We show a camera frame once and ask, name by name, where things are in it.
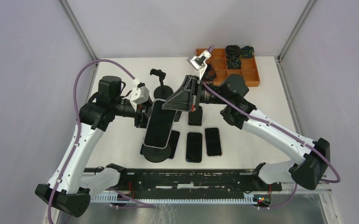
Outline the pink case phone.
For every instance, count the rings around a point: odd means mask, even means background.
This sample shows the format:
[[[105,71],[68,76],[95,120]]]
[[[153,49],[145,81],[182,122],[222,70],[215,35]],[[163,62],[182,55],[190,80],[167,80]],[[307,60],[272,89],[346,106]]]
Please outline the pink case phone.
[[[168,145],[176,111],[163,109],[164,103],[162,99],[153,102],[143,140],[143,145],[147,147],[163,149]]]

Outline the black round stand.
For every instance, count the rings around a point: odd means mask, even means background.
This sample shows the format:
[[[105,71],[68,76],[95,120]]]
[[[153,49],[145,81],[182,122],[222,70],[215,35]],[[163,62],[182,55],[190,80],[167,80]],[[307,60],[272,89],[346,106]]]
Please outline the black round stand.
[[[154,90],[154,98],[155,99],[167,99],[169,98],[174,92],[173,89],[164,84],[164,79],[166,78],[166,73],[162,70],[151,69],[150,75],[155,75],[159,77],[160,85]]]
[[[142,155],[144,158],[152,163],[159,163],[165,161],[171,154],[171,147],[167,145],[165,148],[154,148],[142,145]]]

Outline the black wedge phone stand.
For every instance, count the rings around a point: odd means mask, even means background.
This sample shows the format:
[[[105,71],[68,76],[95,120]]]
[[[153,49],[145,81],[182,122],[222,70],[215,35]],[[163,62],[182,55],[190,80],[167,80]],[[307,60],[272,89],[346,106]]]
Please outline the black wedge phone stand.
[[[189,126],[201,126],[203,119],[203,108],[199,106],[195,111],[188,113]]]

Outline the lavender case phone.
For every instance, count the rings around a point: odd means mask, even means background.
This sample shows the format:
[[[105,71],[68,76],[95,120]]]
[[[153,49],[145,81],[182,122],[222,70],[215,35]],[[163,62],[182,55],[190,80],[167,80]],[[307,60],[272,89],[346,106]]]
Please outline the lavender case phone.
[[[175,157],[175,153],[176,153],[176,149],[177,149],[177,145],[179,142],[179,137],[180,137],[180,132],[179,131],[175,131],[172,130],[171,134],[170,134],[170,138],[168,141],[168,144],[170,146],[171,152],[170,155],[168,156],[168,159],[174,159]]]

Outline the black phone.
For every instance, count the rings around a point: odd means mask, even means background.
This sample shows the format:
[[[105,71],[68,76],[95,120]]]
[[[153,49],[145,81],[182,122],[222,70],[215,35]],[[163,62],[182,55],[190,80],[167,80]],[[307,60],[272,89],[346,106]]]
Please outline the black phone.
[[[202,161],[203,136],[201,133],[187,133],[186,161],[200,163]]]

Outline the grey case phone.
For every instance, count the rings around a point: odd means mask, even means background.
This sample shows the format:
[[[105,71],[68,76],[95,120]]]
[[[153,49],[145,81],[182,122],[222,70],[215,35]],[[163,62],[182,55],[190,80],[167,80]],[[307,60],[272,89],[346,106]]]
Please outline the grey case phone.
[[[222,146],[219,129],[217,127],[210,127],[204,130],[206,153],[209,157],[222,156]]]

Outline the black small phone stand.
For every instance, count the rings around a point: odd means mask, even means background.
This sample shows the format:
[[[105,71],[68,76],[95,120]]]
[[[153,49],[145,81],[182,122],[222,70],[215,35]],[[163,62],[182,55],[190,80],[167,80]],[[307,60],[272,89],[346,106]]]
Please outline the black small phone stand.
[[[181,115],[182,115],[181,111],[176,111],[174,116],[174,122],[178,122],[180,120]]]

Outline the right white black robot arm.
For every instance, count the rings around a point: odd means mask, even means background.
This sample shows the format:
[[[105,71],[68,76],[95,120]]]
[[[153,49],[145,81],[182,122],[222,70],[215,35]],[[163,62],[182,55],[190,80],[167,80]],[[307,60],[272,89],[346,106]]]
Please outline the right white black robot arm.
[[[238,74],[229,75],[219,86],[186,75],[162,108],[192,112],[200,104],[225,104],[220,114],[227,124],[260,137],[290,158],[286,162],[259,164],[256,175],[251,177],[254,189],[264,190],[276,182],[295,182],[315,190],[324,181],[323,175],[329,166],[330,143],[323,138],[307,138],[276,123],[245,99],[248,92],[244,78]]]

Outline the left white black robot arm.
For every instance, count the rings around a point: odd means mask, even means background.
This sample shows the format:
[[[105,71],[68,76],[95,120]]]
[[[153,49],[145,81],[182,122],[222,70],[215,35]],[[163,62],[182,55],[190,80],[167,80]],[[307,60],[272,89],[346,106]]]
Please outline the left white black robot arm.
[[[98,90],[87,103],[76,108],[74,136],[56,172],[47,184],[38,184],[35,194],[49,207],[73,217],[82,216],[97,195],[114,187],[123,190],[128,177],[116,165],[108,165],[90,179],[84,179],[86,164],[108,125],[116,116],[134,118],[136,127],[145,128],[145,109],[151,106],[149,90],[136,78],[130,98],[122,95],[125,83],[116,76],[100,79]]]

